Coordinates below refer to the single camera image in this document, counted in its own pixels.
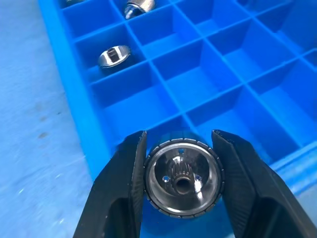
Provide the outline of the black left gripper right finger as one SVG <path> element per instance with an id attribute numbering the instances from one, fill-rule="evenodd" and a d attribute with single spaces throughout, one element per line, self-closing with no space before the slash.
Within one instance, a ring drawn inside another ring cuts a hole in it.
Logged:
<path id="1" fill-rule="evenodd" d="M 222 200 L 235 238 L 317 238 L 294 194 L 250 142 L 218 129 L 211 138 L 224 169 Z"/>

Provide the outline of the metal roller with splined bore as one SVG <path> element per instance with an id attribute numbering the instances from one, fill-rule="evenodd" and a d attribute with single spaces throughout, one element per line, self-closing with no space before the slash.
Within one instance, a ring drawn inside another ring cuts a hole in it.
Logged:
<path id="1" fill-rule="evenodd" d="M 155 7 L 155 0 L 128 0 L 124 10 L 125 19 L 148 13 Z"/>
<path id="2" fill-rule="evenodd" d="M 193 132 L 162 135 L 150 149 L 144 167 L 147 199 L 169 217 L 202 216 L 223 194 L 225 175 L 220 158 Z"/>
<path id="3" fill-rule="evenodd" d="M 98 67 L 101 71 L 117 70 L 131 64 L 131 49 L 127 45 L 113 46 L 103 51 L 98 57 Z"/>

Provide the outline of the blue plastic compartment tray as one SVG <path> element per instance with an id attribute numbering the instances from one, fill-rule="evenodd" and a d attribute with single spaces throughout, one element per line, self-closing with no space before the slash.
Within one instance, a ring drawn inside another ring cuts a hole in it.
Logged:
<path id="1" fill-rule="evenodd" d="M 155 0 L 125 19 L 127 1 L 39 0 L 93 182 L 135 132 L 147 157 L 174 131 L 213 149 L 218 129 L 250 142 L 294 196 L 317 185 L 317 0 Z M 101 71 L 117 45 L 131 64 Z M 179 219 L 144 190 L 140 238 L 235 235 L 222 196 Z"/>

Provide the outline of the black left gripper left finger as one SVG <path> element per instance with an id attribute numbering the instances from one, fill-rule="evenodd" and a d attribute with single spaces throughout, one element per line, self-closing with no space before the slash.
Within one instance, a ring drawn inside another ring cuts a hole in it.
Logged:
<path id="1" fill-rule="evenodd" d="M 127 136 L 95 179 L 73 238 L 140 238 L 147 133 Z"/>

